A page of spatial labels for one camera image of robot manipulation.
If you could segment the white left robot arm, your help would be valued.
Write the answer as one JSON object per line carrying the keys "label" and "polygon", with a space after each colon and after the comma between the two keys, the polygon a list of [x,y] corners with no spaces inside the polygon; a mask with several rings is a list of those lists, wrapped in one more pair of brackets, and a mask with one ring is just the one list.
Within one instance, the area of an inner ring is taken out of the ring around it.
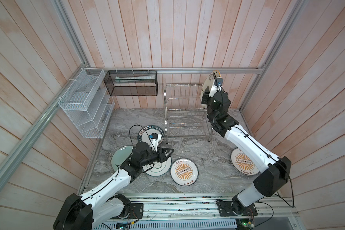
{"label": "white left robot arm", "polygon": [[123,154],[124,160],[117,165],[116,172],[88,192],[69,195],[54,224],[55,230],[92,230],[114,218],[128,218],[131,202],[119,190],[127,187],[154,163],[167,161],[174,153],[172,148],[152,147],[138,142]]}

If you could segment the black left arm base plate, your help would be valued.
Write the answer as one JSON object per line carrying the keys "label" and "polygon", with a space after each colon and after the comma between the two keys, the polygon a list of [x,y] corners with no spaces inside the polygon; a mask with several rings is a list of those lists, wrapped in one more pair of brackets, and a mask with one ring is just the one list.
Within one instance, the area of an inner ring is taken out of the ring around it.
{"label": "black left arm base plate", "polygon": [[143,210],[143,203],[131,203],[123,208],[121,214],[114,217],[114,219],[141,219],[143,217]]}

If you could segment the white plate with flower outline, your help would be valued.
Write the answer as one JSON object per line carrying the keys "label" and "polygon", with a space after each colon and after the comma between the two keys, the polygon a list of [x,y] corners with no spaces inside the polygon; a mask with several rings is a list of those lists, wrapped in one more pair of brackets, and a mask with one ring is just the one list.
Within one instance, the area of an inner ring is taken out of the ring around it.
{"label": "white plate with flower outline", "polygon": [[172,159],[169,157],[167,161],[160,163],[154,162],[143,166],[143,171],[149,176],[162,176],[167,173],[171,167]]}

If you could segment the cream plate with berry sprigs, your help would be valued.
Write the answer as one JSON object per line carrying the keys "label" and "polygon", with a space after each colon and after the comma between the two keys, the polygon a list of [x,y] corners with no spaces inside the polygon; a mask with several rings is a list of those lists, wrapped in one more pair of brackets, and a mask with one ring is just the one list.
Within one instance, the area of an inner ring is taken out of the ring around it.
{"label": "cream plate with berry sprigs", "polygon": [[200,99],[201,99],[201,96],[204,92],[209,92],[209,76],[207,76],[203,86],[202,86],[202,90],[201,90],[201,95],[200,95]]}

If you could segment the pale green plate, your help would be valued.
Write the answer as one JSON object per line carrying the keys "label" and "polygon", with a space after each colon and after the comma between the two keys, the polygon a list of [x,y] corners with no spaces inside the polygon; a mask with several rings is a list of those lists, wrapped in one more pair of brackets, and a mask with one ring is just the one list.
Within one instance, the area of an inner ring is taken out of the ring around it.
{"label": "pale green plate", "polygon": [[118,170],[118,165],[121,165],[129,158],[133,150],[133,146],[124,146],[118,149],[112,156],[111,165],[114,171]]}

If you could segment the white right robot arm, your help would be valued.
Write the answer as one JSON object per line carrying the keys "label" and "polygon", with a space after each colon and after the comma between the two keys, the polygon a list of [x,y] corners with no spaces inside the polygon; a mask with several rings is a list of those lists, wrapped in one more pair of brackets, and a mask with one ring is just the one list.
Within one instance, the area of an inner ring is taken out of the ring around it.
{"label": "white right robot arm", "polygon": [[264,197],[271,197],[290,179],[291,161],[280,158],[251,137],[237,120],[228,114],[230,100],[227,93],[204,92],[201,103],[207,106],[207,117],[212,128],[236,145],[257,166],[261,174],[252,184],[233,197],[232,212],[246,214],[247,207]]}

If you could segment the cat and stars orange-rim plate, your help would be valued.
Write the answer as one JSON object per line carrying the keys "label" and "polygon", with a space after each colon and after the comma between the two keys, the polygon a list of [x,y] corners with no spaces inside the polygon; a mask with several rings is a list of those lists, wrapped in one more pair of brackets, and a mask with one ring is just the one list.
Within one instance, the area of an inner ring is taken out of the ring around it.
{"label": "cat and stars orange-rim plate", "polygon": [[219,71],[213,71],[213,76],[216,82],[216,85],[222,85],[223,78],[221,77],[221,74]]}

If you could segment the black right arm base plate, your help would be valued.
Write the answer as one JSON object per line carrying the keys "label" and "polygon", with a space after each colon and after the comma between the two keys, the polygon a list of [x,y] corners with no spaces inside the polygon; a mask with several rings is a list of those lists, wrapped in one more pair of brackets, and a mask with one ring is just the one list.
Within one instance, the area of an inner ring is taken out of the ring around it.
{"label": "black right arm base plate", "polygon": [[221,217],[232,216],[257,216],[258,212],[254,204],[244,207],[240,203],[233,201],[223,201],[221,199],[216,200],[219,215]]}

